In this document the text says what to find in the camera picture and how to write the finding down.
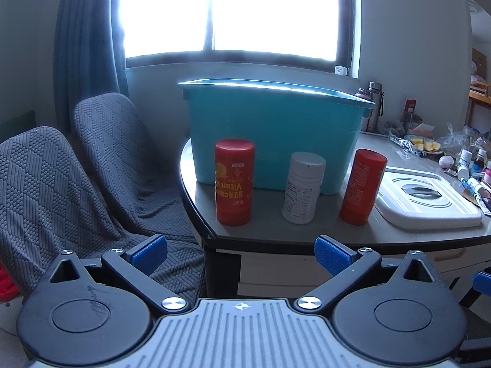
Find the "bright window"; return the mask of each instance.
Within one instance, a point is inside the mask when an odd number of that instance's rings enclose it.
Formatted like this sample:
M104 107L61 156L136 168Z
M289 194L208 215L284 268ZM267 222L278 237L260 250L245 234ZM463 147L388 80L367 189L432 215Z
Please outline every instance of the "bright window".
M175 62L185 57L348 66L351 5L351 0L121 0L120 14L127 58L160 54Z

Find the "storage box lid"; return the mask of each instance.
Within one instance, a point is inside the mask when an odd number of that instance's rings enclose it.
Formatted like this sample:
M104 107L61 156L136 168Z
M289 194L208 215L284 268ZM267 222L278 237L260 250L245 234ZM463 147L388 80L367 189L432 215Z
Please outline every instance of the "storage box lid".
M184 90L192 90L202 87L238 88L242 87L249 91L265 90L272 93L297 93L299 95L309 95L314 98L321 98L331 102L354 105L360 108L373 109L375 105L366 99L342 93L340 91L329 90L319 87L302 86L299 84L278 83L273 81L243 80L243 79L200 79L183 81L178 83Z
M390 223L408 230L478 226L481 212L443 177L387 167L375 207Z

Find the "curtain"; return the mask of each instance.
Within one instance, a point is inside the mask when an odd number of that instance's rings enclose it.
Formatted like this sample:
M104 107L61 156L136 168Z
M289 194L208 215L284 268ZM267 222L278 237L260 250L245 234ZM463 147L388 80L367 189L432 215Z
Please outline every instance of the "curtain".
M60 0L53 87L58 127L69 133L80 101L118 92L128 96L119 0Z

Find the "desk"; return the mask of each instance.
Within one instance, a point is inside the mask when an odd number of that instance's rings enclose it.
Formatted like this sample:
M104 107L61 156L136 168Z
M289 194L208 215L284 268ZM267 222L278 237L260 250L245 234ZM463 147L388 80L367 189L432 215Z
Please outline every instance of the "desk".
M386 137L360 134L355 149L359 148L382 153L389 166L429 171L453 181L435 161L407 155ZM208 275L215 277L210 283L217 275L221 276L223 281L217 288L223 289L229 282L238 281L236 289L240 295L301 295L327 279L313 257L314 241L320 234L332 236L354 250L367 246L383 255L423 250L439 272L491 259L491 223L487 217L478 227L412 232L395 227L373 209L366 225L356 227L345 223L339 218L339 210L350 171L351 163L340 195L319 197L310 224L295 225L283 218L284 191L254 189L251 221L241 227L227 227L217 221L214 185L196 181L191 141L188 141L181 155L180 192L187 215L205 247L205 263L209 263L207 280Z

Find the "red vitamin bottle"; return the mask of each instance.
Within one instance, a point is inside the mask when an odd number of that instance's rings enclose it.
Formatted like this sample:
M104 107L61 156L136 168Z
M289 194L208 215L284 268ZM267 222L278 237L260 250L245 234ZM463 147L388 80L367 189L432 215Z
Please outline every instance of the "red vitamin bottle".
M239 139L215 144L215 201L217 219L227 226L250 220L255 146Z
M362 226L375 204L387 158L370 150L357 150L339 215L347 223Z

